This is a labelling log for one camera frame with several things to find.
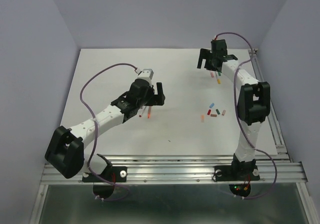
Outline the orange highlighter pen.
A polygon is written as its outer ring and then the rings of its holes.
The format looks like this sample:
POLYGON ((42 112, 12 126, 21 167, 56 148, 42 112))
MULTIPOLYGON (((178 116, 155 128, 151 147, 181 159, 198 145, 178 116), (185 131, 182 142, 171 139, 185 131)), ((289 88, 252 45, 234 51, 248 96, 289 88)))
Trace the orange highlighter pen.
POLYGON ((150 118, 150 116, 151 116, 151 106, 149 106, 149 108, 148 108, 148 113, 147 113, 147 118, 149 119, 150 118))

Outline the red capped marker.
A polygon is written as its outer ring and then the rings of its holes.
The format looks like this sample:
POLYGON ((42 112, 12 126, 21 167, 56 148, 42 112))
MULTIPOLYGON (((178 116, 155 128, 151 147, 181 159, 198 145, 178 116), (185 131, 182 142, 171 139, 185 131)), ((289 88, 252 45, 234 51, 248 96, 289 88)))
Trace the red capped marker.
POLYGON ((146 110, 146 106, 144 106, 144 107, 142 108, 142 110, 141 110, 141 112, 140 112, 140 114, 139 114, 139 117, 140 117, 140 118, 143 116, 145 110, 146 110))

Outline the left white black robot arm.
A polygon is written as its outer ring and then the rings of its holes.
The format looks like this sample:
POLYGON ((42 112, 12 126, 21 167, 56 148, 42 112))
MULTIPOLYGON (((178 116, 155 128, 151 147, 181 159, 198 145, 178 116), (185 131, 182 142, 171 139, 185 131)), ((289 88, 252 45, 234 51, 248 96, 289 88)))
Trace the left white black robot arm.
POLYGON ((70 128, 58 127, 44 155, 65 178, 72 178, 81 170, 94 173, 101 181, 111 176, 111 162, 100 154, 85 154, 86 147, 97 145, 98 137, 106 131, 136 116, 143 106, 162 106, 165 95, 161 82, 156 87, 149 81, 137 78, 130 89, 113 100, 104 110, 70 128))

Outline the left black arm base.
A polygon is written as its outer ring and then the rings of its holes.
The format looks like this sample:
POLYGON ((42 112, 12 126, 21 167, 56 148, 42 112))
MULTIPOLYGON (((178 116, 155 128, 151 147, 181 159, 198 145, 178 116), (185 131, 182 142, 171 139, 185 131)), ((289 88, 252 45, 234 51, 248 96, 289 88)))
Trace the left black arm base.
POLYGON ((105 156, 101 154, 95 154, 90 162, 90 168, 98 175, 96 177, 88 169, 87 164, 84 165, 84 171, 82 175, 82 182, 84 183, 102 183, 103 180, 109 182, 126 182, 127 170, 126 166, 116 166, 111 163, 105 156))

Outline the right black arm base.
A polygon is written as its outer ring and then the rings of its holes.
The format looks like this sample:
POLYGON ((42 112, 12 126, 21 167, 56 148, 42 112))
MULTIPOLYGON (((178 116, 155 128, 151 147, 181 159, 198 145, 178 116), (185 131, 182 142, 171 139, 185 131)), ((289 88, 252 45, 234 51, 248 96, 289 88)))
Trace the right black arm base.
POLYGON ((216 165, 213 167, 213 181, 236 182, 236 181, 258 181, 260 175, 256 160, 240 162, 235 156, 230 165, 216 165))

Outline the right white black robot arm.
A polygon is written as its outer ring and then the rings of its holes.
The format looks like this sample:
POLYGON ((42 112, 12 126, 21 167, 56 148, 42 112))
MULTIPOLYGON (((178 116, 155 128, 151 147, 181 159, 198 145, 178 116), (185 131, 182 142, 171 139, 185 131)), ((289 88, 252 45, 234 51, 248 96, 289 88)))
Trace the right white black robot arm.
POLYGON ((237 149, 234 153, 239 162, 230 166, 232 177, 241 179, 248 173, 243 162, 255 159, 257 137, 262 123, 270 114, 271 87, 242 68, 238 58, 230 55, 225 40, 212 40, 211 49, 200 49, 197 68, 218 72, 233 83, 236 119, 240 127, 237 149))

